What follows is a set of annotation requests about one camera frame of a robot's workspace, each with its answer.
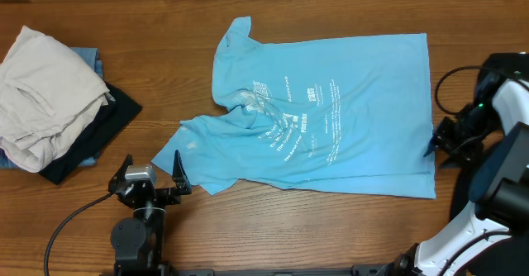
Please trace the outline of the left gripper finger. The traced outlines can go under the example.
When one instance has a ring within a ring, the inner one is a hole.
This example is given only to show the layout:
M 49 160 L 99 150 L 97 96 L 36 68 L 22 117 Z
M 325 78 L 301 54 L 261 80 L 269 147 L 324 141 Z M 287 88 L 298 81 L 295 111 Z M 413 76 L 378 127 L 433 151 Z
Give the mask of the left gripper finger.
M 183 169 L 181 155 L 178 150 L 174 152 L 174 164 L 171 176 L 175 183 L 188 183 L 188 177 Z
M 111 178 L 111 181 L 112 182 L 118 182 L 118 181 L 124 179 L 125 174 L 126 174 L 126 170 L 128 169 L 128 167 L 130 165 L 133 165 L 133 157 L 132 157 L 132 155 L 128 154 L 126 156 L 126 158 L 124 159 L 124 161 L 123 161 L 122 165 L 120 166 L 120 168 L 117 170 L 117 172 Z

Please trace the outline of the light blue printed t-shirt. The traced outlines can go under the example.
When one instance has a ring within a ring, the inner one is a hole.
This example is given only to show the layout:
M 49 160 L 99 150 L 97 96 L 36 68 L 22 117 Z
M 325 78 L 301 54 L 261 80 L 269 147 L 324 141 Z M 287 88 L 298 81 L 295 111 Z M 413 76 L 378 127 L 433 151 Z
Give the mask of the light blue printed t-shirt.
M 250 37 L 238 17 L 214 55 L 219 117 L 182 121 L 154 164 L 180 155 L 210 194 L 240 180 L 281 189 L 434 198 L 425 34 L 295 43 Z

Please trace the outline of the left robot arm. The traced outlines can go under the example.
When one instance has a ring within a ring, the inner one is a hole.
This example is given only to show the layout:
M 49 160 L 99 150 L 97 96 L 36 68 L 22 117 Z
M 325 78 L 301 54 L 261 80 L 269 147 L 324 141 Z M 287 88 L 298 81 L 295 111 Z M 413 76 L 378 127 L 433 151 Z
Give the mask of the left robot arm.
M 183 169 L 180 154 L 174 154 L 174 186 L 157 188 L 152 165 L 134 165 L 128 155 L 108 184 L 108 191 L 133 210 L 112 229 L 115 275 L 176 275 L 174 266 L 163 260 L 166 207 L 181 203 L 192 186 Z

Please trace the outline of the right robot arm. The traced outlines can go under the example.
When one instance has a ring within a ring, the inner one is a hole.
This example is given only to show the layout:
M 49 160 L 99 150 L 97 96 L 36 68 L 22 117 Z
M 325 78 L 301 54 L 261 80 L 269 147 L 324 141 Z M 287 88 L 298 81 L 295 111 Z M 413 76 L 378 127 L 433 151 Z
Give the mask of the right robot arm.
M 437 235 L 359 275 L 457 275 L 495 245 L 528 232 L 528 80 L 480 66 L 474 102 L 444 119 L 431 146 L 469 173 L 465 207 Z

